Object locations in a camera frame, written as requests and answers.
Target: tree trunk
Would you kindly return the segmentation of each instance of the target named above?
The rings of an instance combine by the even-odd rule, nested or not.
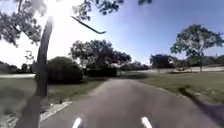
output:
[[[192,71],[192,68],[190,67],[190,71],[191,71],[191,73],[193,73],[193,71]]]
[[[200,56],[199,59],[200,59],[200,72],[202,72],[202,65],[203,65],[202,64],[202,56]]]
[[[21,117],[15,128],[38,128],[41,111],[41,101],[47,96],[47,50],[53,29],[52,18],[49,17],[45,25],[38,51],[36,64],[36,91],[23,108]]]

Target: white road marking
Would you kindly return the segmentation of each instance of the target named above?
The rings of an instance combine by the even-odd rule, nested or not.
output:
[[[152,125],[150,124],[149,120],[147,117],[142,117],[142,124],[146,127],[146,128],[152,128]]]
[[[78,117],[78,118],[74,121],[72,128],[78,128],[79,125],[81,124],[81,122],[82,122],[82,119]]]

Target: road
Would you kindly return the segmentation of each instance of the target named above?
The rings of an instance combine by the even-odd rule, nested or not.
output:
[[[134,80],[109,80],[40,124],[40,128],[219,128],[190,99]]]
[[[33,78],[35,74],[1,74],[0,78]]]

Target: sun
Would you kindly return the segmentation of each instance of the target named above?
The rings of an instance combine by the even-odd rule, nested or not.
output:
[[[55,21],[63,20],[73,14],[72,7],[80,5],[83,0],[48,0],[47,16],[52,16]]]

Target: tree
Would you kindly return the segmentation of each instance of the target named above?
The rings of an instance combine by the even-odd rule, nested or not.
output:
[[[218,64],[217,58],[214,56],[204,56],[202,59],[202,63],[205,66],[211,66]]]
[[[186,52],[186,56],[197,60],[202,72],[204,51],[213,46],[222,47],[224,40],[221,33],[212,32],[201,25],[191,25],[177,35],[176,43],[170,48],[171,53]]]
[[[27,71],[28,71],[28,65],[27,64],[22,64],[21,70],[22,70],[23,73],[27,73]]]
[[[180,60],[176,57],[169,57],[169,63],[172,64],[172,66],[177,70],[177,71],[184,71],[184,70],[188,70],[190,69],[190,71],[192,72],[191,69],[191,63],[189,61],[189,59],[183,59]]]
[[[164,54],[151,55],[150,63],[152,64],[152,68],[174,68],[172,63],[169,62],[170,58],[174,57]]]
[[[0,73],[16,73],[18,68],[15,65],[10,65],[0,61]]]
[[[121,71],[138,71],[138,70],[148,70],[149,66],[141,64],[141,62],[134,61],[132,63],[125,63],[120,67]]]
[[[33,63],[35,63],[35,59],[34,59],[34,55],[33,55],[33,53],[32,53],[32,51],[30,51],[30,50],[27,50],[26,51],[26,56],[25,56],[25,58],[26,58],[26,63],[28,62],[28,61],[33,61]]]
[[[145,1],[150,2],[149,0],[141,0],[139,4],[145,3]],[[16,40],[20,38],[21,33],[24,33],[32,41],[32,43],[37,43],[40,41],[36,64],[37,88],[35,94],[28,101],[27,106],[24,109],[30,112],[22,113],[21,119],[18,121],[18,125],[16,126],[16,128],[31,126],[38,127],[39,117],[34,116],[34,118],[29,118],[29,116],[25,113],[31,113],[31,107],[33,106],[32,103],[42,101],[42,99],[47,96],[46,63],[49,40],[53,29],[53,20],[52,17],[48,17],[42,36],[40,36],[41,27],[37,24],[37,20],[34,17],[34,14],[36,12],[44,15],[44,13],[46,12],[46,5],[44,4],[44,2],[44,0],[14,0],[14,4],[17,5],[18,9],[14,10],[12,14],[8,14],[7,12],[4,12],[4,10],[0,11],[0,39],[3,38],[7,42],[18,46]],[[74,13],[76,14],[76,16],[72,16],[72,18],[81,25],[84,25],[85,27],[93,30],[94,32],[103,34],[105,32],[98,32],[83,23],[81,20],[90,19],[87,14],[91,11],[91,7],[93,5],[95,5],[95,7],[103,15],[106,15],[108,13],[117,11],[119,9],[119,5],[122,3],[123,0],[85,0],[81,5],[74,7]]]
[[[224,65],[224,55],[218,56],[217,61],[218,61],[218,64],[223,66]]]
[[[83,67],[91,69],[112,67],[113,64],[121,66],[131,61],[130,55],[114,50],[112,44],[106,40],[91,40],[85,43],[76,41],[69,55]]]

